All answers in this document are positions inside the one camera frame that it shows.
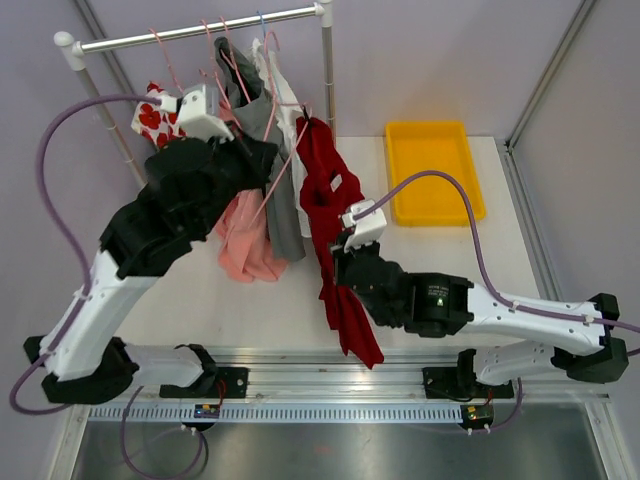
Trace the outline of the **grey skirt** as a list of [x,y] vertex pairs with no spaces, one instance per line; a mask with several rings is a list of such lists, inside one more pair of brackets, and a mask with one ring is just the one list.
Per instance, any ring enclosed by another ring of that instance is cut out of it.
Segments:
[[305,247],[295,202],[289,141],[284,118],[276,104],[275,89],[267,85],[267,65],[260,45],[248,54],[229,39],[213,41],[214,58],[223,74],[231,114],[241,133],[267,149],[262,161],[263,199],[258,210],[266,216],[267,238],[278,260],[295,263],[305,257]]

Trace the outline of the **white pleated skirt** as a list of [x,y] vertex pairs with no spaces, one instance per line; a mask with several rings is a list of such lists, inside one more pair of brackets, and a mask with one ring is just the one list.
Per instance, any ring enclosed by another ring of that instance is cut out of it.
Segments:
[[[275,51],[266,52],[264,44],[255,38],[251,45],[250,57],[263,81],[265,89],[276,102],[275,119],[284,136],[286,152],[296,146],[298,140],[296,120],[303,114],[302,105],[298,102],[288,81],[279,70]],[[291,182],[294,190],[294,202],[303,238],[311,237],[309,218],[300,203],[300,193],[307,176],[307,170],[298,153],[292,154],[290,162]]]

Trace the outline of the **pink hanger of red skirt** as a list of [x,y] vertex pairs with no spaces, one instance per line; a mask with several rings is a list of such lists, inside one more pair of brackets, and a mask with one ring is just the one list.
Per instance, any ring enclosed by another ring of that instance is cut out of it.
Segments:
[[[270,34],[269,36],[270,36],[271,38],[268,40],[268,52],[269,52],[269,51],[275,51],[275,52],[277,52],[277,51],[280,49],[280,46],[279,46],[279,41],[278,41],[278,38],[277,38],[277,36],[276,36],[275,32],[274,32],[274,33],[272,33],[272,34]],[[306,103],[301,103],[299,100],[298,100],[298,102],[302,105],[302,109],[303,109],[303,113],[304,113],[304,108],[307,106],[307,104],[306,104]],[[268,118],[268,122],[267,122],[267,130],[266,130],[266,133],[269,133],[269,132],[272,130],[272,128],[273,128],[274,126],[277,126],[277,122],[276,122],[276,119],[275,119],[276,102],[275,102],[275,100],[272,98],[272,95],[271,95],[271,105],[272,105],[272,107],[271,107],[271,112],[270,112],[270,115],[269,115],[269,118]],[[266,205],[267,201],[268,201],[268,200],[270,200],[270,199],[273,197],[273,195],[274,195],[274,191],[275,191],[276,187],[277,187],[277,186],[282,182],[282,178],[283,178],[284,174],[285,174],[285,173],[287,173],[287,172],[289,172],[289,173],[291,174],[290,162],[291,162],[291,159],[292,159],[292,154],[293,154],[293,153],[297,153],[297,147],[298,147],[298,145],[299,145],[299,142],[300,142],[300,140],[299,140],[299,137],[298,137],[298,140],[297,140],[296,146],[291,150],[291,153],[290,153],[290,154],[288,154],[288,153],[286,152],[285,143],[284,143],[284,148],[285,148],[285,155],[284,155],[285,160],[284,160],[284,166],[283,166],[280,170],[278,170],[277,175],[276,175],[276,178],[272,181],[272,185],[271,185],[271,186],[269,187],[269,189],[267,190],[267,193],[266,193],[266,195],[265,195],[265,199],[263,200],[263,202],[262,202],[262,204],[261,204],[261,207],[264,207],[264,206]],[[293,190],[293,197],[292,197],[292,200],[293,200],[293,204],[294,204],[294,207],[295,207],[295,202],[294,202],[294,190]]]

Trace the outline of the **pink hanger of grey skirt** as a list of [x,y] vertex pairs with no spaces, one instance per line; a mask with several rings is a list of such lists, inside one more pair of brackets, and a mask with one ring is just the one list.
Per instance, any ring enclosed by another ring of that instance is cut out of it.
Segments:
[[229,41],[228,35],[214,41],[214,51],[231,106],[242,107],[256,100],[263,85],[253,63]]

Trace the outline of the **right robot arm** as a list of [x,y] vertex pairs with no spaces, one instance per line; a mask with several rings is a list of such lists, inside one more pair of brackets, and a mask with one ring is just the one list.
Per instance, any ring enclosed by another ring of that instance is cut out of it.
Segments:
[[598,294],[582,303],[512,297],[442,273],[411,273],[380,256],[377,242],[356,248],[334,243],[334,278],[350,290],[374,323],[422,338],[487,333],[514,343],[461,351],[453,367],[423,370],[431,398],[470,401],[510,398],[514,380],[553,371],[583,383],[619,380],[629,366],[625,342],[612,335],[617,299]]

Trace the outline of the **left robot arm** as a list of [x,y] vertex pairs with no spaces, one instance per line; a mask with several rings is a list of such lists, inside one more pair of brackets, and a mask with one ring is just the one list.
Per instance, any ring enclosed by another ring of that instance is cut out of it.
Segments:
[[47,370],[41,386],[49,402],[99,405],[141,386],[159,387],[163,398],[225,394],[225,377],[204,346],[140,346],[116,332],[193,243],[207,239],[239,193],[266,186],[277,152],[244,134],[181,137],[145,161],[148,182],[101,234],[67,318],[24,343],[30,362]]

